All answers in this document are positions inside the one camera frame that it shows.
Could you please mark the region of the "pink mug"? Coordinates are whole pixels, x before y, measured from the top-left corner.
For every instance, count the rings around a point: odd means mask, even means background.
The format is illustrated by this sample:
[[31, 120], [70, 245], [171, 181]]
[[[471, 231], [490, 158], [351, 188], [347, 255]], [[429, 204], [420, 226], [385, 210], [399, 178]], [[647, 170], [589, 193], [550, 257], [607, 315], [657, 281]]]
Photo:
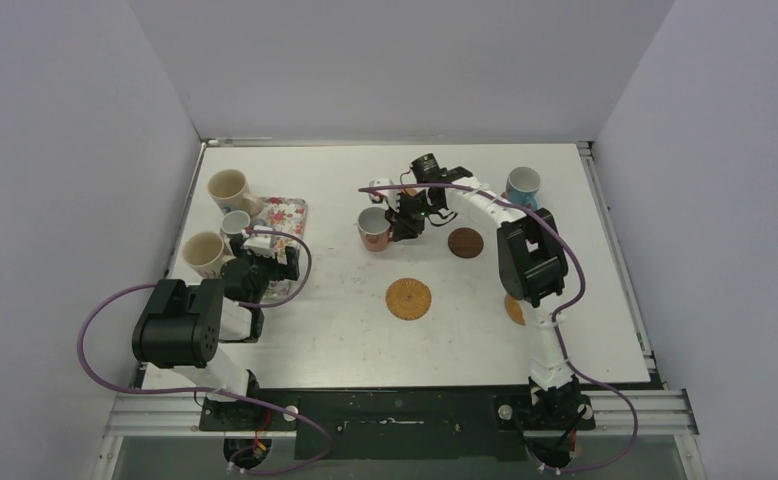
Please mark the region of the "pink mug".
[[386, 218], [387, 209], [369, 207], [357, 217], [357, 229], [363, 247], [372, 253], [386, 250], [391, 241], [392, 226]]

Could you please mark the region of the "small white cup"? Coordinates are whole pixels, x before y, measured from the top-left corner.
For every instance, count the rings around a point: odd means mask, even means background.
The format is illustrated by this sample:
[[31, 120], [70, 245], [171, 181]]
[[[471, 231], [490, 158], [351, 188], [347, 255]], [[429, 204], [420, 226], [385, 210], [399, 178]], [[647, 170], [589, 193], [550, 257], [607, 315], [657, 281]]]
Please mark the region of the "small white cup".
[[233, 236], [241, 236], [250, 226], [252, 217], [241, 210], [226, 213], [220, 222], [220, 234], [224, 240]]

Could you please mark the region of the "blue mug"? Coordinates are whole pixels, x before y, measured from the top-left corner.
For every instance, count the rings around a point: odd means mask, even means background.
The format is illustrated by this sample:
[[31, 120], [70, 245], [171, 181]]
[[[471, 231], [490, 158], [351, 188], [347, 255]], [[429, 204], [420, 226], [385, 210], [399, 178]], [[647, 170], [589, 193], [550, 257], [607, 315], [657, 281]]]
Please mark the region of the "blue mug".
[[516, 167], [506, 179], [506, 199], [514, 204], [537, 210], [539, 206], [536, 194], [540, 187], [541, 176], [536, 170], [526, 166]]

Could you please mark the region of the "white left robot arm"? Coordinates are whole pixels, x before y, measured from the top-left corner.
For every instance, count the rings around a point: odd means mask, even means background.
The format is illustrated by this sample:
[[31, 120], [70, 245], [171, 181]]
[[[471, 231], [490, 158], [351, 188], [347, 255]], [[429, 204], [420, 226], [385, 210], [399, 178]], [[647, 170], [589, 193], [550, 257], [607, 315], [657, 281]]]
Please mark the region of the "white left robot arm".
[[[297, 280], [299, 250], [284, 248], [284, 261], [244, 252], [226, 255], [213, 277], [188, 285], [164, 279], [153, 288], [135, 326], [137, 360], [173, 370], [213, 401], [226, 402], [225, 417], [241, 430], [263, 419], [259, 384], [250, 370], [219, 349], [221, 343], [255, 343], [265, 323], [260, 302], [273, 282]], [[230, 398], [225, 394], [234, 393]]]

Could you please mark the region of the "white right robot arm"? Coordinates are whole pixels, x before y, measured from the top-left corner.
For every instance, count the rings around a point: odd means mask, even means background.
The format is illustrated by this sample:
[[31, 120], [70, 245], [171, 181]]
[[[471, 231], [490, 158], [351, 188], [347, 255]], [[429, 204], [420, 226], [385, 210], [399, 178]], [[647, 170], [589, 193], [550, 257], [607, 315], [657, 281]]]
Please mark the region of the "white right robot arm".
[[379, 179], [363, 188], [372, 203], [388, 208], [393, 241], [419, 237], [431, 216], [454, 214], [495, 235], [501, 285], [522, 308], [537, 309], [545, 297], [564, 292], [568, 250], [550, 212], [513, 203], [468, 169], [440, 166], [431, 153], [414, 160], [410, 173], [412, 184]]

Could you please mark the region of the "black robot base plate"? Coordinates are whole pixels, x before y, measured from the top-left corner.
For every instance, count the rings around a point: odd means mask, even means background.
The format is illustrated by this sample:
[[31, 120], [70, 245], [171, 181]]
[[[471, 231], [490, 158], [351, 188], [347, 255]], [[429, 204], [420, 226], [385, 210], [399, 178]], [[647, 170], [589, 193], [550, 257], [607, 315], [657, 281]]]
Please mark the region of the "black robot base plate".
[[283, 446], [297, 460], [564, 461], [575, 436], [596, 426], [588, 396], [529, 385], [400, 389], [262, 389], [261, 405], [202, 404], [199, 428], [225, 432], [227, 454], [264, 457]]

